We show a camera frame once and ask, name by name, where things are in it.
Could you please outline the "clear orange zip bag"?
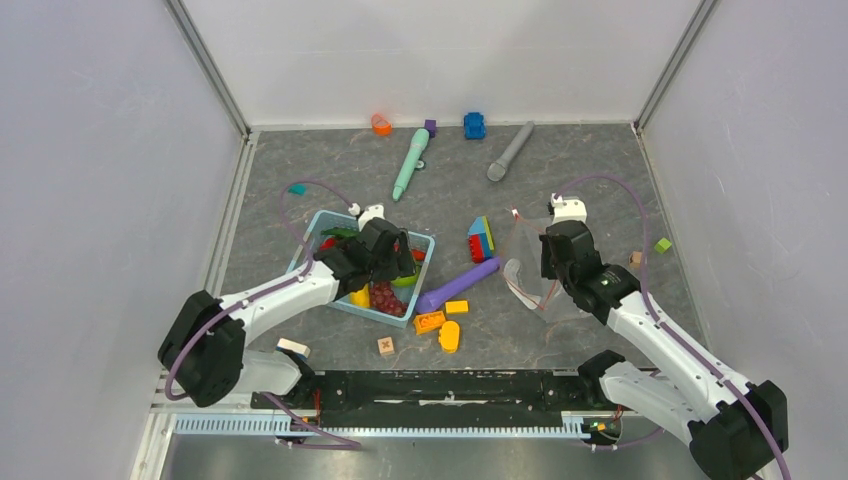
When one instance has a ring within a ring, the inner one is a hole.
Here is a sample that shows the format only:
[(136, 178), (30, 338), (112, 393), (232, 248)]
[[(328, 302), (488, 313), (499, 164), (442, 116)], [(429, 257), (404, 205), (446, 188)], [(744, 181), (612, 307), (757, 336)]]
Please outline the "clear orange zip bag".
[(509, 290), (532, 314), (547, 323), (589, 318), (566, 294), (557, 279), (542, 276), (542, 242), (539, 235), (549, 224), (547, 219), (527, 219), (516, 209), (510, 234), (501, 245), (500, 273)]

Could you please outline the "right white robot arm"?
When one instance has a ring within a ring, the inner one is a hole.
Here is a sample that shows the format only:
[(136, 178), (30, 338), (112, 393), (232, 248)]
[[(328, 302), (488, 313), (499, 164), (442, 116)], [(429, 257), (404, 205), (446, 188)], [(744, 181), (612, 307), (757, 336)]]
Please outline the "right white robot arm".
[(665, 376), (652, 377), (606, 350), (579, 369), (585, 405), (612, 402), (641, 414), (685, 444), (711, 479), (753, 478), (771, 462), (790, 478), (787, 397), (777, 385), (751, 383), (694, 341), (626, 268), (602, 261), (584, 222), (554, 223), (540, 239), (543, 275), (560, 281), (579, 309)]

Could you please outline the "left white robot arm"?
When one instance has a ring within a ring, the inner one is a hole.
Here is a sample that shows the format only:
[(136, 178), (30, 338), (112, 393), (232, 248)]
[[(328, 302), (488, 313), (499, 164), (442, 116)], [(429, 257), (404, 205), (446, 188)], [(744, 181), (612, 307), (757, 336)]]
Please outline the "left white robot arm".
[(307, 252), (295, 270), (229, 299), (206, 290), (191, 294), (159, 347), (166, 369), (164, 394), (211, 406), (238, 384), (246, 347), (293, 316), (329, 305), (373, 282), (414, 274), (407, 230), (380, 217), (359, 225), (357, 234)]

